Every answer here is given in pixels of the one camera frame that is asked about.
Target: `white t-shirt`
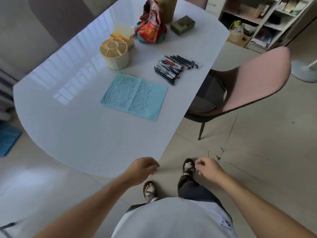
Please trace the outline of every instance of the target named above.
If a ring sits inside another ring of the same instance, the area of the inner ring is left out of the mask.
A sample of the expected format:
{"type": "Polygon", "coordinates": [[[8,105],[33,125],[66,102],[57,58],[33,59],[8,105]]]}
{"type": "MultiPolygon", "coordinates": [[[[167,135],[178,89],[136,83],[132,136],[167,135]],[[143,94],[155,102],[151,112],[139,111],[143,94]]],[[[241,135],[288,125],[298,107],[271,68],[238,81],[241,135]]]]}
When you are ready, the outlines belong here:
{"type": "Polygon", "coordinates": [[[232,220],[216,203],[165,198],[127,212],[112,238],[237,238],[232,220]]]}

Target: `glossy table surface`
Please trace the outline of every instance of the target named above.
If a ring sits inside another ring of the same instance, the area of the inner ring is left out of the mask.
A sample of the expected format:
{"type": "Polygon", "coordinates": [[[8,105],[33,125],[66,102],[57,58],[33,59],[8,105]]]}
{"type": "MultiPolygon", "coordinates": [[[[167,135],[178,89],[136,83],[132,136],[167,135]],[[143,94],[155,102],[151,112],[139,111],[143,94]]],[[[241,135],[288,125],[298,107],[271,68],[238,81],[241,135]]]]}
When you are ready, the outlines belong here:
{"type": "Polygon", "coordinates": [[[62,163],[114,177],[135,158],[159,160],[229,35],[211,14],[178,0],[174,19],[188,15],[195,27],[177,36],[168,26],[165,41],[158,45],[134,39],[130,64],[120,70],[168,87],[157,121],[103,106],[100,100],[117,71],[106,66],[99,46],[116,23],[136,24],[145,1],[117,1],[14,86],[23,127],[62,163]],[[162,55],[186,56],[202,67],[186,70],[172,86],[153,69],[162,55]]]}

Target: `foot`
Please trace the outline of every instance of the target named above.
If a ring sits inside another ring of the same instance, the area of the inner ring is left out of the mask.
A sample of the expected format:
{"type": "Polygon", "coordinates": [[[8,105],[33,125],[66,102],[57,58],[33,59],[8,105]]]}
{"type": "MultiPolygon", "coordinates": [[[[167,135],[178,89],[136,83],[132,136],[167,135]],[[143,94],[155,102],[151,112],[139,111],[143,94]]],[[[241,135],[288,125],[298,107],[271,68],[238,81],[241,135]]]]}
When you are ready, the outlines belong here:
{"type": "Polygon", "coordinates": [[[195,172],[195,162],[192,159],[186,159],[183,164],[183,175],[193,176],[195,172]]]}
{"type": "Polygon", "coordinates": [[[148,181],[144,184],[143,194],[147,203],[159,200],[159,197],[156,192],[156,188],[152,181],[148,181]]]}

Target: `left hand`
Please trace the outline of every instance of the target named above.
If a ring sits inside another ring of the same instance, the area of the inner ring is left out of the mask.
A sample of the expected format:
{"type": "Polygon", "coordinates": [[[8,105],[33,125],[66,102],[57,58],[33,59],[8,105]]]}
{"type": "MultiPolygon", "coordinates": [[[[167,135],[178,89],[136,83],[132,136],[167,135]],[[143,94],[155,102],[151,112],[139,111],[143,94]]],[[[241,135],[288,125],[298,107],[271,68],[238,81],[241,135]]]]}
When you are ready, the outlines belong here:
{"type": "Polygon", "coordinates": [[[130,186],[141,184],[149,175],[153,175],[159,167],[158,162],[152,157],[138,158],[121,175],[130,186]]]}

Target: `light blue paper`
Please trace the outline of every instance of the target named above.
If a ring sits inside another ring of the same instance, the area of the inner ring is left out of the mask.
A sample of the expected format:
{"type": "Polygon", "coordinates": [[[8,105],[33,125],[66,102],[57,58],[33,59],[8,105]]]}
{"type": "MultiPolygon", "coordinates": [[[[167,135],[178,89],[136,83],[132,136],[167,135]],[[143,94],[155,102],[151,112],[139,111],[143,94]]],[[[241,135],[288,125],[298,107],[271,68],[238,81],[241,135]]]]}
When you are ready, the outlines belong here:
{"type": "Polygon", "coordinates": [[[156,121],[167,87],[118,73],[100,103],[156,121]]]}

